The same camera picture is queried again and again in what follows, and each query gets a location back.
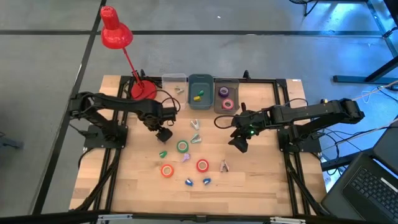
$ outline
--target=blue clip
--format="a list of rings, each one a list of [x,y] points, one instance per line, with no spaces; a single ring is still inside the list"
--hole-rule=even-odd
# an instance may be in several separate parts
[[[192,186],[193,182],[192,180],[190,180],[189,178],[187,180],[185,180],[185,184],[187,184],[188,186]]]
[[[209,184],[210,182],[211,182],[211,179],[210,179],[210,178],[204,178],[204,179],[203,179],[203,183],[204,183],[205,185]]]

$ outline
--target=wooden tabletop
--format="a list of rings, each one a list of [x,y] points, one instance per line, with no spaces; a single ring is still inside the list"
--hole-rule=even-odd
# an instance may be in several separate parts
[[[106,75],[99,92],[116,96],[120,76]],[[304,98],[300,80],[287,80],[289,98]],[[239,102],[245,102],[248,110],[257,111],[275,104],[271,84],[241,83]],[[304,106],[296,100],[292,107]],[[112,111],[101,111],[111,119]],[[242,154],[234,146],[228,145],[229,135],[234,131],[218,129],[213,120],[219,114],[213,108],[205,111],[191,110],[187,105],[177,115],[177,122],[168,127],[173,132],[166,144],[162,144],[138,121],[135,114],[129,113],[127,125],[129,133],[126,147],[122,150],[114,190],[111,210],[114,212],[146,213],[189,213],[212,215],[291,215],[288,185],[283,155],[279,151],[275,130],[263,131],[248,141],[248,152]],[[191,119],[200,120],[200,130],[190,126]],[[229,125],[230,119],[220,121]],[[191,159],[182,162],[183,154],[177,152],[176,144],[184,139],[189,142],[195,134],[200,134],[202,142],[189,144]],[[166,150],[164,159],[159,157]],[[79,206],[98,181],[103,161],[104,149],[94,149],[81,162],[70,208]],[[305,183],[309,191],[320,200],[325,196],[325,184],[319,160],[311,154],[301,153]],[[208,172],[199,173],[196,162],[206,159]],[[221,173],[221,160],[226,159],[230,171]],[[164,178],[160,174],[163,164],[171,164],[174,174]],[[204,178],[211,183],[203,184]],[[193,187],[185,185],[185,180],[193,180]],[[104,188],[101,207],[104,207],[107,186]],[[295,186],[298,207],[302,211],[300,191]]]

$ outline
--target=lamp shade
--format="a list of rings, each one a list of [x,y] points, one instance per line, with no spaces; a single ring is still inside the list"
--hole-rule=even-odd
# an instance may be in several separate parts
[[[132,42],[132,32],[121,23],[115,8],[104,6],[101,8],[101,18],[104,27],[101,31],[102,44],[110,49],[122,49]]]

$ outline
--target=gray floor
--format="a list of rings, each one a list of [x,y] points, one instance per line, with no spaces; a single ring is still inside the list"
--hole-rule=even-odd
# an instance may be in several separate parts
[[[372,2],[390,29],[392,19],[384,3]],[[91,30],[99,3],[3,0],[0,29]],[[306,18],[303,6],[288,0],[108,0],[107,4],[114,6],[121,21],[133,30],[378,30],[364,3],[322,1]],[[0,151],[2,217],[31,210],[87,40],[86,35],[0,35],[0,131],[25,143],[23,150]],[[398,47],[398,32],[391,40]],[[148,75],[241,77],[248,69],[253,78],[299,78],[310,103],[320,98],[355,98],[374,89],[371,85],[333,83],[331,77],[369,75],[392,59],[385,41],[378,37],[135,35],[128,51],[135,66]],[[103,75],[128,74],[123,53],[106,49],[97,36],[81,90],[98,91]],[[398,70],[389,77],[398,77]],[[372,95],[369,103],[358,102],[366,113],[362,122],[332,129],[354,133],[397,116],[398,104],[384,95]],[[86,127],[83,121],[73,124]],[[374,133],[353,143],[367,149],[380,135]],[[82,144],[83,138],[69,129],[44,212],[68,209]],[[332,144],[330,139],[322,139],[323,148]],[[340,155],[356,151],[347,144],[340,149]],[[324,155],[336,157],[335,149],[327,149]]]

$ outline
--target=lamp base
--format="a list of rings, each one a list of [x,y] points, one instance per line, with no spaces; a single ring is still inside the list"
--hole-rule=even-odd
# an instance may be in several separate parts
[[[156,86],[148,80],[142,80],[144,87],[135,83],[131,88],[131,97],[133,100],[154,99],[156,97]]]

